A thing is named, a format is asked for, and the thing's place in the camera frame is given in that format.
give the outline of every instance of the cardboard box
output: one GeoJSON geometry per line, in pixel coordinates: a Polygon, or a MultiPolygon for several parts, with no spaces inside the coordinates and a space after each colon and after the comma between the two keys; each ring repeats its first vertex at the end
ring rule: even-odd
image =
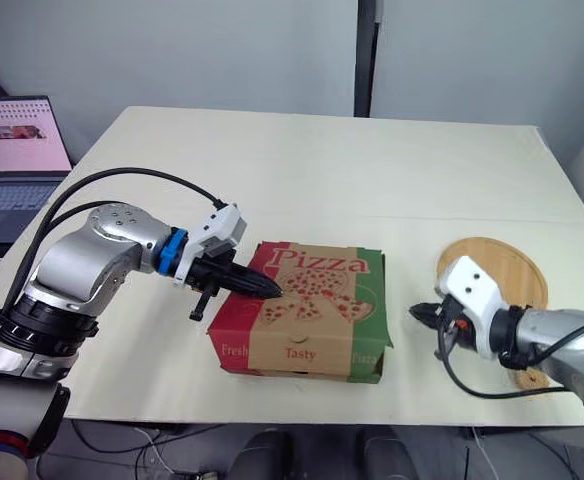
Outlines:
{"type": "Polygon", "coordinates": [[[379,382],[392,345],[380,251],[265,242],[249,266],[285,295],[230,294],[208,330],[223,369],[379,382]]]}

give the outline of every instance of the cable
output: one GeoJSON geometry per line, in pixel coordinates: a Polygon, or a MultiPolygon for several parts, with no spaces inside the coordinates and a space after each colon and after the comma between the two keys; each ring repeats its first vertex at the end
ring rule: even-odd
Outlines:
{"type": "Polygon", "coordinates": [[[567,461],[565,458],[563,458],[563,455],[561,455],[559,452],[557,452],[554,448],[552,448],[551,445],[545,443],[543,440],[541,440],[539,437],[537,437],[536,435],[534,435],[533,433],[528,433],[528,435],[533,438],[536,442],[540,443],[541,445],[543,445],[547,450],[549,450],[556,458],[558,458],[561,463],[565,466],[565,468],[567,468],[570,472],[570,475],[572,476],[573,480],[580,480],[579,475],[574,471],[574,469],[572,468],[572,465],[570,465],[569,461],[567,461]]]}
{"type": "Polygon", "coordinates": [[[3,308],[1,309],[1,314],[6,315],[16,303],[19,294],[25,282],[27,281],[27,276],[30,273],[30,269],[32,268],[32,264],[34,263],[34,258],[36,256],[36,252],[43,241],[43,238],[48,233],[49,224],[52,221],[54,215],[58,212],[61,205],[70,198],[75,192],[83,188],[84,186],[95,182],[96,180],[100,180],[102,178],[111,177],[113,175],[122,175],[128,173],[135,173],[140,175],[149,175],[153,177],[163,178],[165,180],[170,180],[172,182],[178,183],[179,185],[183,185],[195,192],[203,195],[208,200],[212,201],[212,204],[217,210],[225,207],[227,204],[223,202],[221,199],[216,198],[211,193],[207,192],[203,188],[195,185],[187,180],[183,180],[182,178],[176,177],[174,175],[170,175],[169,173],[159,172],[157,170],[151,170],[148,168],[137,168],[137,167],[122,167],[122,168],[112,168],[109,170],[103,170],[101,172],[93,173],[92,175],[88,175],[87,177],[82,178],[78,182],[70,185],[66,190],[64,190],[57,199],[50,205],[48,211],[43,216],[39,227],[34,234],[34,238],[30,244],[30,247],[26,251],[19,267],[17,268],[16,274],[14,276],[14,280],[12,281],[12,285],[8,291],[8,294],[5,299],[5,303],[3,304],[3,308]]]}
{"type": "Polygon", "coordinates": [[[465,447],[465,469],[463,470],[463,480],[468,480],[469,466],[470,466],[470,448],[465,447]]]}
{"type": "Polygon", "coordinates": [[[483,445],[481,445],[481,442],[479,441],[479,436],[476,434],[476,429],[474,427],[472,427],[472,433],[474,434],[474,440],[476,441],[476,446],[479,447],[479,450],[481,450],[481,453],[485,457],[485,461],[488,462],[488,465],[490,466],[490,470],[492,470],[492,473],[494,474],[494,478],[496,480],[499,480],[499,474],[497,473],[496,468],[494,468],[494,464],[492,463],[492,460],[490,460],[490,457],[488,457],[488,453],[485,451],[485,448],[483,448],[483,445]]]}
{"type": "Polygon", "coordinates": [[[43,455],[37,457],[36,461],[34,462],[34,474],[36,475],[37,480],[45,480],[43,478],[43,474],[41,470],[43,469],[43,455]]]}
{"type": "Polygon", "coordinates": [[[584,325],[582,327],[577,328],[573,332],[568,333],[561,340],[559,340],[556,343],[553,343],[548,348],[546,348],[545,350],[543,350],[541,353],[537,354],[534,357],[533,362],[530,363],[530,366],[538,365],[543,360],[547,359],[550,355],[552,355],[554,352],[556,352],[559,348],[564,347],[565,345],[567,345],[568,343],[570,343],[572,340],[580,337],[583,334],[584,334],[584,325]]]}
{"type": "Polygon", "coordinates": [[[148,435],[147,432],[141,430],[138,427],[134,427],[134,430],[136,430],[137,432],[139,432],[141,435],[145,436],[148,439],[148,442],[150,443],[150,445],[152,445],[152,449],[154,450],[156,457],[159,459],[159,462],[161,462],[161,465],[163,465],[168,472],[170,472],[172,475],[174,475],[174,470],[172,470],[170,467],[168,467],[168,465],[165,463],[165,461],[163,460],[163,457],[159,453],[159,449],[156,448],[156,445],[154,444],[154,440],[152,439],[152,437],[150,437],[150,435],[148,435]]]}
{"type": "Polygon", "coordinates": [[[139,460],[141,459],[143,452],[145,452],[145,447],[139,450],[136,460],[134,460],[134,480],[139,480],[139,460]]]}
{"type": "Polygon", "coordinates": [[[194,437],[195,435],[200,435],[202,433],[209,432],[210,430],[216,430],[217,428],[225,427],[225,425],[226,425],[225,423],[218,423],[216,425],[212,425],[209,427],[200,428],[199,430],[190,433],[185,433],[183,435],[179,435],[178,437],[169,438],[167,440],[161,440],[160,442],[154,442],[154,445],[158,447],[159,445],[165,445],[166,443],[178,442],[179,440],[183,440],[184,438],[194,437]]]}
{"type": "Polygon", "coordinates": [[[50,233],[52,230],[54,230],[56,227],[58,227],[61,223],[65,222],[71,216],[76,215],[77,213],[81,213],[85,210],[90,210],[91,208],[100,207],[101,205],[107,205],[108,203],[121,203],[121,202],[117,202],[116,200],[98,200],[96,202],[83,203],[83,204],[79,205],[78,207],[71,208],[70,210],[59,215],[58,217],[56,217],[54,220],[52,220],[50,222],[50,224],[48,225],[48,230],[47,230],[46,235],[48,233],[50,233]]]}
{"type": "Polygon", "coordinates": [[[87,441],[81,430],[79,430],[79,426],[77,425],[76,420],[70,420],[70,425],[72,425],[72,429],[74,430],[74,433],[76,433],[76,436],[79,437],[79,440],[81,440],[81,443],[90,450],[92,450],[93,452],[110,454],[129,453],[136,452],[137,450],[142,450],[143,448],[148,446],[148,444],[145,443],[143,445],[139,445],[138,447],[123,448],[121,450],[105,450],[103,448],[95,447],[94,445],[87,441]]]}
{"type": "MultiPolygon", "coordinates": [[[[83,443],[83,445],[85,445],[90,450],[92,450],[94,452],[97,452],[97,453],[110,453],[110,454],[129,453],[129,452],[136,452],[138,450],[142,450],[142,449],[147,448],[147,447],[150,446],[149,443],[145,443],[143,445],[139,445],[139,446],[136,446],[136,447],[125,448],[125,449],[121,449],[121,450],[105,450],[103,448],[95,447],[90,442],[88,442],[88,440],[85,438],[85,436],[83,435],[83,433],[81,432],[81,430],[79,430],[78,425],[76,424],[76,420],[70,420],[70,425],[72,425],[72,428],[74,429],[74,433],[76,433],[76,436],[79,437],[79,440],[81,440],[81,443],[83,443]]],[[[156,445],[158,447],[159,445],[165,445],[166,443],[176,442],[178,440],[182,440],[182,439],[188,438],[188,437],[193,437],[195,435],[199,435],[201,433],[209,432],[210,430],[215,430],[217,428],[221,428],[221,427],[224,427],[224,426],[225,426],[224,423],[218,423],[218,424],[215,424],[215,425],[211,425],[209,427],[200,428],[199,430],[195,430],[194,432],[184,433],[183,435],[178,435],[176,437],[169,438],[167,440],[161,440],[159,442],[156,441],[156,439],[158,437],[155,437],[153,439],[153,441],[154,441],[154,445],[156,445]]]]}
{"type": "Polygon", "coordinates": [[[530,397],[532,395],[541,395],[542,393],[555,393],[555,392],[569,392],[569,390],[565,387],[547,387],[547,388],[537,388],[534,390],[525,390],[522,392],[509,392],[509,393],[483,393],[478,392],[476,390],[471,389],[467,385],[465,385],[459,377],[456,376],[454,370],[452,369],[452,365],[450,365],[450,352],[447,351],[445,347],[445,339],[443,338],[445,330],[445,323],[443,321],[439,322],[439,327],[437,328],[437,338],[438,338],[438,347],[439,347],[439,354],[441,356],[441,362],[443,362],[443,366],[445,367],[445,371],[448,373],[449,377],[452,381],[463,390],[465,393],[468,393],[474,397],[484,398],[487,400],[505,400],[509,398],[519,398],[519,397],[530,397]]]}

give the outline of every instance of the blue ring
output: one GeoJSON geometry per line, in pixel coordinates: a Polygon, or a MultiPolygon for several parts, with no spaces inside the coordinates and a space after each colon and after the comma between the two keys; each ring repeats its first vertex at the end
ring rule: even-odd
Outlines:
{"type": "Polygon", "coordinates": [[[159,269],[158,272],[161,275],[167,275],[168,271],[170,270],[170,265],[172,265],[172,261],[176,258],[177,254],[179,253],[179,246],[181,242],[188,234],[187,230],[177,230],[174,235],[170,238],[168,244],[163,247],[161,253],[159,254],[159,258],[161,261],[159,262],[159,269]]]}

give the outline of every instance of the red stripe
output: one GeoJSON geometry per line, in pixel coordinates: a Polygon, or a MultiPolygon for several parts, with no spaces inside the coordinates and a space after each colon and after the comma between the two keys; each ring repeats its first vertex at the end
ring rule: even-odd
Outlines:
{"type": "Polygon", "coordinates": [[[28,449],[28,443],[21,435],[13,432],[6,432],[0,430],[0,443],[10,445],[18,449],[24,456],[28,449]]]}
{"type": "MultiPolygon", "coordinates": [[[[267,265],[273,258],[274,249],[287,249],[289,247],[290,244],[287,242],[264,242],[257,249],[248,266],[274,279],[280,268],[267,265]]],[[[221,306],[208,329],[208,334],[212,339],[222,368],[233,371],[248,369],[250,331],[259,316],[263,302],[264,300],[261,299],[247,298],[231,293],[221,306]]]]}

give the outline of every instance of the round wooden board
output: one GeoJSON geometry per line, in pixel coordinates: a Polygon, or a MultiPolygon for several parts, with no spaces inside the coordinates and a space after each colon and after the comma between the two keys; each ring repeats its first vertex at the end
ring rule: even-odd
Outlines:
{"type": "MultiPolygon", "coordinates": [[[[468,255],[499,285],[503,299],[509,305],[545,309],[548,306],[548,285],[543,274],[525,254],[507,243],[492,238],[472,237],[450,245],[439,258],[437,276],[454,260],[468,255]]],[[[548,378],[533,369],[515,371],[519,388],[529,390],[549,385],[548,378]]]]}

